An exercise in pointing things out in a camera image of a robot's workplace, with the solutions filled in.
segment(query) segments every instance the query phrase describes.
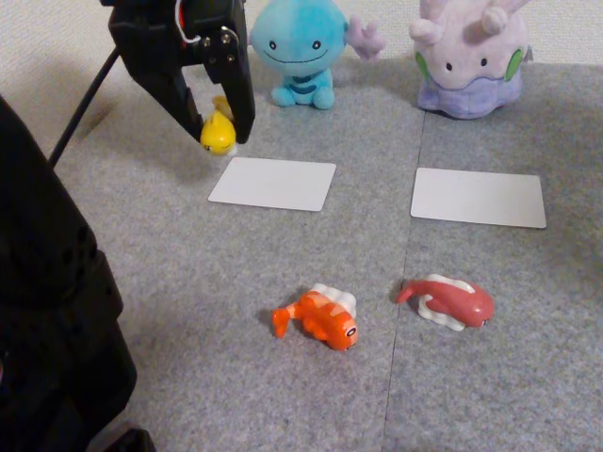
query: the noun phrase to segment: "black object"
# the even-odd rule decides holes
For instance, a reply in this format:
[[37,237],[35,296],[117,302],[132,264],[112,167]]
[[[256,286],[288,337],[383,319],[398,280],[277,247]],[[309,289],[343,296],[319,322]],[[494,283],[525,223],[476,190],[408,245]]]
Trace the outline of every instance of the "black object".
[[241,0],[184,0],[182,29],[175,0],[101,0],[113,7],[109,31],[132,78],[149,92],[197,141],[203,118],[182,68],[203,64],[221,84],[235,118],[236,142],[246,143],[255,119],[247,56],[247,27]]
[[156,452],[147,430],[131,428],[105,452]]
[[90,102],[92,102],[92,98],[94,97],[94,94],[96,94],[96,91],[98,91],[98,88],[100,88],[101,85],[103,84],[103,81],[105,80],[106,76],[109,74],[109,71],[111,71],[111,68],[113,67],[113,65],[115,64],[115,61],[117,61],[117,58],[119,56],[120,56],[120,53],[117,51],[117,48],[114,49],[113,52],[111,52],[111,55],[109,55],[109,58],[106,59],[105,64],[101,68],[101,71],[98,72],[98,74],[92,81],[92,84],[90,85],[90,88],[88,88],[88,91],[86,91],[86,94],[84,95],[84,98],[82,99],[82,102],[80,102],[79,106],[75,110],[75,113],[73,113],[73,117],[69,121],[69,124],[67,124],[67,128],[65,129],[65,132],[63,132],[63,135],[60,136],[57,146],[55,146],[53,153],[51,153],[50,157],[48,158],[48,162],[52,165],[52,167],[57,165],[58,159],[63,155],[63,151],[65,151],[65,148],[67,147],[67,143],[69,142],[70,138],[72,137],[73,132],[75,132],[75,128],[77,127],[77,124],[79,124],[79,122],[82,121],[82,117],[84,116],[86,109],[89,107]]
[[94,233],[0,97],[0,450],[83,451],[137,373]]

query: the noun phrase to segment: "yellow toy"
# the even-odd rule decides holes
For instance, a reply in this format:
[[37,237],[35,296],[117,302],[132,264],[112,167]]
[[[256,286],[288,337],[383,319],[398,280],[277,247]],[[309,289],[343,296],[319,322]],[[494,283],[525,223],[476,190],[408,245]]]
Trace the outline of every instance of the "yellow toy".
[[212,99],[216,108],[204,123],[201,131],[201,144],[209,152],[216,155],[236,153],[236,132],[233,125],[233,112],[225,96]]

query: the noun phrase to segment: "red and white fish toy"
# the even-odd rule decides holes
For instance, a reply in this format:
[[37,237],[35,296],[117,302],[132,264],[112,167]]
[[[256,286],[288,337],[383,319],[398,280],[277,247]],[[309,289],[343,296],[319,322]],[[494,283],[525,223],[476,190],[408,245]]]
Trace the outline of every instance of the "red and white fish toy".
[[398,303],[419,295],[418,314],[451,330],[480,328],[494,316],[494,300],[481,287],[440,275],[410,280],[402,287]]
[[358,340],[356,298],[324,284],[315,284],[298,301],[272,312],[276,337],[283,337],[289,320],[301,320],[303,329],[335,350],[347,350]]

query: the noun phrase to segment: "white card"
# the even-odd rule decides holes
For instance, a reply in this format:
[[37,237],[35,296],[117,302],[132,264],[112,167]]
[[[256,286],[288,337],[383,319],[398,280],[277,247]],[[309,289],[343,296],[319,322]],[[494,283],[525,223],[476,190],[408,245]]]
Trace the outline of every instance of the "white card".
[[319,212],[335,164],[235,157],[209,195],[211,202]]
[[419,168],[411,215],[524,228],[546,227],[538,176]]

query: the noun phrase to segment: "cable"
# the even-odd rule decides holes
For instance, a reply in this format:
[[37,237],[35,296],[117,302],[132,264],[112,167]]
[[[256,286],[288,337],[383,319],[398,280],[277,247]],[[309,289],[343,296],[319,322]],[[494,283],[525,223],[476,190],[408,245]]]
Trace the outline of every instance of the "cable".
[[106,75],[109,73],[109,71],[111,71],[113,64],[115,64],[115,61],[117,61],[117,58],[119,56],[120,53],[118,52],[116,47],[113,52],[111,52],[111,55],[109,55],[109,58],[106,59],[105,64],[101,68],[101,71],[98,72],[96,78],[94,78],[94,80],[92,81],[90,88],[88,88],[88,91],[84,95],[84,98],[75,110],[75,113],[73,113],[73,116],[69,121],[65,132],[63,132],[63,135],[61,135],[60,139],[58,140],[57,146],[55,146],[55,149],[50,154],[50,158],[48,158],[48,163],[50,163],[53,168],[57,164],[58,159],[62,156],[63,151],[65,151],[67,143],[69,142],[73,135],[73,132],[75,132],[75,129],[77,128],[77,124],[82,121],[82,117],[84,116],[86,109],[89,107],[90,102],[92,102],[92,98],[96,94],[96,91],[98,91],[98,88],[101,87],[101,84],[105,80]]
[[176,0],[176,6],[174,9],[174,18],[176,21],[176,28],[178,28],[178,32],[180,33],[180,36],[182,37],[182,40],[184,42],[187,42],[189,44],[194,44],[195,42],[199,42],[201,40],[201,36],[195,36],[192,40],[190,40],[189,38],[187,38],[187,35],[185,35],[185,32],[182,29],[182,26],[180,24],[180,4],[182,4],[182,0]]

